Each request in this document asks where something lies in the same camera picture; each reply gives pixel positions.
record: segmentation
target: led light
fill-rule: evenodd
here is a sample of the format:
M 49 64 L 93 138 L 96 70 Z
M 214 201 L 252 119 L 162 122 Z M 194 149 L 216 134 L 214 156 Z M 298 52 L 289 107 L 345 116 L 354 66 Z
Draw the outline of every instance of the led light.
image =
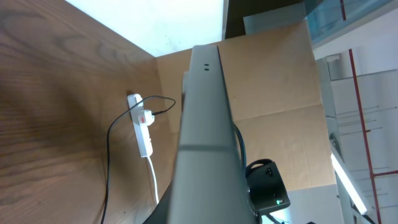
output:
M 335 169 L 338 177 L 344 185 L 344 188 L 347 190 L 349 196 L 352 201 L 356 205 L 358 211 L 364 215 L 367 211 L 371 209 L 368 201 L 363 197 L 359 187 L 354 182 L 351 174 L 348 172 L 347 167 L 345 166 L 343 160 L 338 155 L 337 151 L 332 146 L 331 149 L 331 163 L 333 168 Z

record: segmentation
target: wooden surface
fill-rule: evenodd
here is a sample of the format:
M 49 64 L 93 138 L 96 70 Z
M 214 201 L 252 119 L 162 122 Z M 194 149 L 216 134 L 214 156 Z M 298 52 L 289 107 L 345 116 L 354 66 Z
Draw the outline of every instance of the wooden surface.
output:
M 98 223 L 106 130 L 126 95 L 162 94 L 155 58 L 62 0 L 1 0 L 0 18 L 0 223 Z M 162 195 L 175 154 L 167 116 L 150 132 Z M 152 176 L 129 117 L 111 135 L 110 175 L 106 223 L 142 223 Z
M 248 163 L 277 161 L 289 190 L 335 183 L 318 73 L 304 22 L 215 43 Z M 178 98 L 191 50 L 156 58 L 164 95 Z M 177 133 L 180 110 L 170 111 Z

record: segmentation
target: power strip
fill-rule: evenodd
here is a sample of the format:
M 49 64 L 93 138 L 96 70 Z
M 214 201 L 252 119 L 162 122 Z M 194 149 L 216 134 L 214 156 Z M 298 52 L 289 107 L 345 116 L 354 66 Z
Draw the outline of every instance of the power strip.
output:
M 127 96 L 129 108 L 142 101 L 140 94 L 132 94 Z M 132 124 L 136 132 L 136 138 L 141 157 L 149 157 L 153 153 L 152 143 L 149 137 L 148 126 L 151 125 L 155 116 L 152 115 L 152 111 L 144 110 L 144 102 L 137 105 L 130 111 Z

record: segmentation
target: power plug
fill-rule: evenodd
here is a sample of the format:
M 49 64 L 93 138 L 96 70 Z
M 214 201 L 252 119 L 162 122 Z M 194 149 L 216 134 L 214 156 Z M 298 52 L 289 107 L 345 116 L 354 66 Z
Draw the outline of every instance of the power plug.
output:
M 129 108 L 142 100 L 140 94 L 127 96 Z M 137 105 L 130 111 L 132 124 L 136 132 L 136 138 L 141 157 L 149 157 L 153 153 L 152 143 L 149 137 L 148 126 L 155 121 L 155 116 L 151 110 L 144 110 L 144 102 Z

